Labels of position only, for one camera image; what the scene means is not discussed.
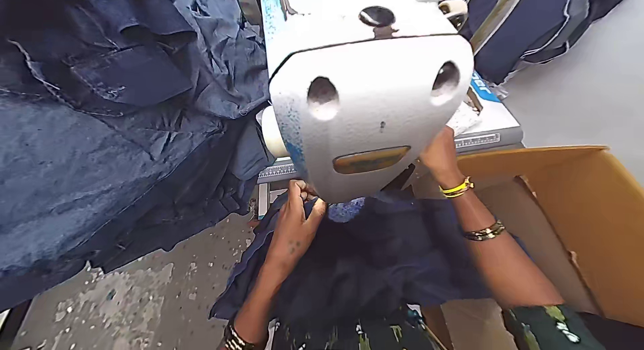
sewing machine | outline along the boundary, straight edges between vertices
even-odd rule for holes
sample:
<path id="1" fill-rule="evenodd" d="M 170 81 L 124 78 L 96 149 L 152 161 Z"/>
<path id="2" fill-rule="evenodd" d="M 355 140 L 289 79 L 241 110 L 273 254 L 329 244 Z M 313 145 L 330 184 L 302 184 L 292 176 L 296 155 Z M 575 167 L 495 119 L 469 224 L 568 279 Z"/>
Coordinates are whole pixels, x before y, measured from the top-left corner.
<path id="1" fill-rule="evenodd" d="M 519 144 L 519 123 L 473 72 L 474 52 L 518 1 L 499 0 L 471 45 L 458 35 L 461 0 L 239 0 L 263 27 L 272 106 L 258 119 L 279 157 L 258 183 L 302 177 L 327 202 L 373 194 L 464 100 L 479 122 L 458 151 Z"/>

concrete floor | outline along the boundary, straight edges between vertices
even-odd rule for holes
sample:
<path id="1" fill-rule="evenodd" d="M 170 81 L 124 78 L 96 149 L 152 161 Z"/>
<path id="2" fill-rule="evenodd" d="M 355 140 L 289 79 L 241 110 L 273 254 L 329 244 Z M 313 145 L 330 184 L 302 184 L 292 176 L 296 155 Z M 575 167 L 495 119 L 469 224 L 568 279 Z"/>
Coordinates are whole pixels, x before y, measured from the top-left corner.
<path id="1" fill-rule="evenodd" d="M 225 321 L 208 312 L 253 239 L 250 218 L 232 214 L 108 274 L 87 267 L 34 299 L 11 349 L 213 349 Z"/>
<path id="2" fill-rule="evenodd" d="M 527 147 L 602 144 L 644 184 L 644 0 L 624 0 L 562 57 L 519 72 L 503 103 Z"/>

person's left hand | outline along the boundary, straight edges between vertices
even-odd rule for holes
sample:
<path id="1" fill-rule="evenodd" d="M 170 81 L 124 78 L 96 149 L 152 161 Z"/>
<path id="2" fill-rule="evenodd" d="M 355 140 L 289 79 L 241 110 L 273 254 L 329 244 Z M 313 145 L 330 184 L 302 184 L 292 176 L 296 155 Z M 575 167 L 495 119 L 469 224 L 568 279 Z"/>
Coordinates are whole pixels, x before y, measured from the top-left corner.
<path id="1" fill-rule="evenodd" d="M 287 276 L 306 253 L 316 236 L 318 226 L 326 212 L 326 202 L 318 198 L 307 219 L 304 202 L 316 196 L 304 181 L 288 183 L 288 202 L 279 210 L 279 218 L 266 255 L 265 265 Z"/>

hand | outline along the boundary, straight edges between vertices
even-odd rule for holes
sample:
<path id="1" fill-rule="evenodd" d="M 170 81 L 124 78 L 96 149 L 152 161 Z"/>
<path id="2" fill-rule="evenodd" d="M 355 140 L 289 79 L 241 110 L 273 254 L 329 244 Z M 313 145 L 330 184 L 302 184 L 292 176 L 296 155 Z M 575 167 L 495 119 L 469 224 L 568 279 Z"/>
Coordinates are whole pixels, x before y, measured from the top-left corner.
<path id="1" fill-rule="evenodd" d="M 463 183 L 465 176 L 456 162 L 454 130 L 449 126 L 436 135 L 434 141 L 421 152 L 420 158 L 443 188 L 454 188 Z"/>
<path id="2" fill-rule="evenodd" d="M 304 181 L 288 183 L 288 202 L 279 210 L 279 218 L 264 264 L 288 276 L 306 253 L 316 236 L 326 212 L 326 203 L 318 198 L 306 219 L 304 202 L 316 196 Z"/>

navy fabric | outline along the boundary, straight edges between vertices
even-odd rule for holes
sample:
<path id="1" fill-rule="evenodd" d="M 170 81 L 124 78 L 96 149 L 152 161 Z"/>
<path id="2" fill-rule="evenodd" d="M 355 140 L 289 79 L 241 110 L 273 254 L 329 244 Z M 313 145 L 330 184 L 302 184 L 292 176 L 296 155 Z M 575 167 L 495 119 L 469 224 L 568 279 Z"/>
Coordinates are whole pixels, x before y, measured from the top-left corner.
<path id="1" fill-rule="evenodd" d="M 230 319 L 244 303 L 285 201 L 278 197 L 255 229 L 211 317 Z M 347 223 L 323 219 L 311 247 L 282 284 L 272 316 L 310 330 L 341 319 L 386 316 L 401 303 L 436 305 L 489 296 L 449 201 L 370 197 Z"/>
<path id="2" fill-rule="evenodd" d="M 470 0 L 461 33 L 470 39 L 498 0 Z M 521 0 L 475 56 L 475 69 L 487 81 L 502 83 L 524 52 L 543 34 L 564 23 L 567 0 Z"/>
<path id="3" fill-rule="evenodd" d="M 0 309 L 247 213 L 258 32 L 237 0 L 0 0 Z"/>
<path id="4" fill-rule="evenodd" d="M 470 39 L 498 0 L 470 0 L 469 18 L 460 33 Z M 605 16 L 622 0 L 589 0 L 589 12 L 581 22 L 572 17 L 569 0 L 520 0 L 501 27 L 475 57 L 475 69 L 485 80 L 502 83 L 523 58 L 530 63 L 545 63 L 568 51 L 588 29 L 591 22 Z M 558 47 L 548 43 L 559 37 Z"/>

